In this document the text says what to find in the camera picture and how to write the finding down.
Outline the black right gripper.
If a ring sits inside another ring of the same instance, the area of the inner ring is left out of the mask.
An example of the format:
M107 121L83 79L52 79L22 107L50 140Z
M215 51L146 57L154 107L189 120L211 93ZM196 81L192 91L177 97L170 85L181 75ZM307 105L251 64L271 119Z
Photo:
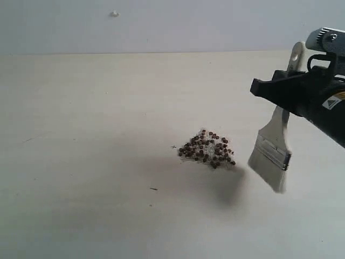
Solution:
M255 78L250 92L306 118L344 147L344 57L314 54L307 69L275 70L270 81Z

